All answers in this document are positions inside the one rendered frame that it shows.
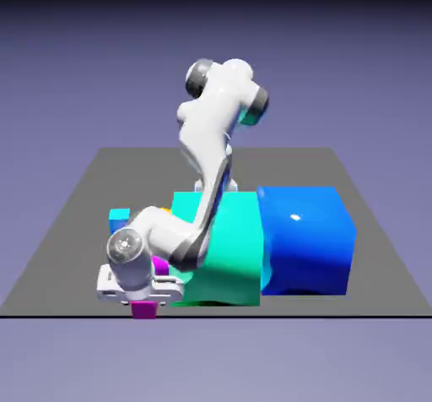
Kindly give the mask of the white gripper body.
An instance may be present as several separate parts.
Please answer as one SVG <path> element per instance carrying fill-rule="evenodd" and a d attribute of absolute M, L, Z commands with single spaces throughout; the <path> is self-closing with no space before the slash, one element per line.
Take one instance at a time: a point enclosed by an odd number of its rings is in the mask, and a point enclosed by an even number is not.
<path fill-rule="evenodd" d="M 183 298 L 183 281 L 166 274 L 166 267 L 152 265 L 149 283 L 140 291 L 126 292 L 118 284 L 109 264 L 100 267 L 96 290 L 98 297 L 120 303 L 150 301 L 158 303 L 179 302 Z"/>

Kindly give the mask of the small magenta cube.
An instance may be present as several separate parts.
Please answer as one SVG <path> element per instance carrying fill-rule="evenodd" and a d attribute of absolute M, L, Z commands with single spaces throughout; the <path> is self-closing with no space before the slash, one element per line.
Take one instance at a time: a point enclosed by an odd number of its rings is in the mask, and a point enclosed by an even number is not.
<path fill-rule="evenodd" d="M 131 311 L 134 319 L 155 319 L 158 303 L 156 301 L 132 301 Z"/>
<path fill-rule="evenodd" d="M 152 257 L 154 272 L 157 276 L 167 276 L 170 274 L 169 264 L 157 256 Z"/>

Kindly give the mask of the small cyan cube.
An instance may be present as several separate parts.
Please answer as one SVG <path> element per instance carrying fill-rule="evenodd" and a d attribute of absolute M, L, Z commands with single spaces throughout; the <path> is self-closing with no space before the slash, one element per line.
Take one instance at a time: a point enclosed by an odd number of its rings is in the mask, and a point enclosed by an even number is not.
<path fill-rule="evenodd" d="M 109 229 L 110 234 L 121 229 L 129 221 L 131 217 L 130 208 L 110 209 L 109 211 Z"/>

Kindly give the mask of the large teal box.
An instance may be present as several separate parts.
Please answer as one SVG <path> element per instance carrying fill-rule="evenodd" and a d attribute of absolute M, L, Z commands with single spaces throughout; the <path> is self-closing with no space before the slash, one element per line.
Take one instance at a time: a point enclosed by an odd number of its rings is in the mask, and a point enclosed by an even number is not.
<path fill-rule="evenodd" d="M 214 218 L 203 265 L 188 273 L 170 268 L 170 274 L 185 285 L 183 299 L 174 306 L 258 306 L 263 239 L 257 194 L 225 193 Z"/>

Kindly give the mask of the large blue box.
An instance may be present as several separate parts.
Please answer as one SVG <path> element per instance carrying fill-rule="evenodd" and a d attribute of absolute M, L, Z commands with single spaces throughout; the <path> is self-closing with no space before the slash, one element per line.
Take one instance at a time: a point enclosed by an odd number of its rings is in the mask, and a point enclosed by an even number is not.
<path fill-rule="evenodd" d="M 334 187 L 259 187 L 264 296 L 344 296 L 357 229 Z"/>

